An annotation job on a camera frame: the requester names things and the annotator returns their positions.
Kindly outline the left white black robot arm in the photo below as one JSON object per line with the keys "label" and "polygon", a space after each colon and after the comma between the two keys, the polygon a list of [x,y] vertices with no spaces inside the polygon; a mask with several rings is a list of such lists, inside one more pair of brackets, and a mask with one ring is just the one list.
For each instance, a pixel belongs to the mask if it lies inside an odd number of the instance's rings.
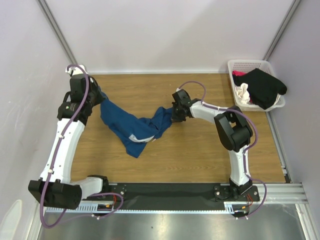
{"label": "left white black robot arm", "polygon": [[58,108],[57,131],[47,164],[38,180],[30,180],[28,191],[45,207],[75,210],[81,200],[94,195],[105,200],[110,195],[106,176],[89,175],[72,182],[71,168],[79,139],[94,106],[104,97],[97,81],[83,73],[70,78],[70,91]]}

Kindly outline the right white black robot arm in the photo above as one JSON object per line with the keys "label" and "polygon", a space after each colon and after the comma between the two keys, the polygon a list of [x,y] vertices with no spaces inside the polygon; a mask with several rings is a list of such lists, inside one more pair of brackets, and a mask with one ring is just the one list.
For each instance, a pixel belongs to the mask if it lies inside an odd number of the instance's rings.
{"label": "right white black robot arm", "polygon": [[253,186],[248,161],[253,130],[246,116],[237,106],[223,108],[198,98],[191,99],[184,89],[177,89],[172,97],[173,122],[183,122],[189,117],[202,119],[216,126],[219,140],[229,154],[231,174],[228,189],[225,192],[216,190],[214,194],[221,200],[242,201]]}

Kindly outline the blue printed t shirt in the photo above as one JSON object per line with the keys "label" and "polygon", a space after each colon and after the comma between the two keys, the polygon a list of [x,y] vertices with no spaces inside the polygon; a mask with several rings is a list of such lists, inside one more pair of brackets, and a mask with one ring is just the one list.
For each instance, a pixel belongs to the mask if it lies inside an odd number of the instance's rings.
{"label": "blue printed t shirt", "polygon": [[137,118],[114,104],[103,92],[100,118],[117,135],[126,153],[138,158],[148,142],[159,139],[172,125],[172,108],[159,107],[151,118]]}

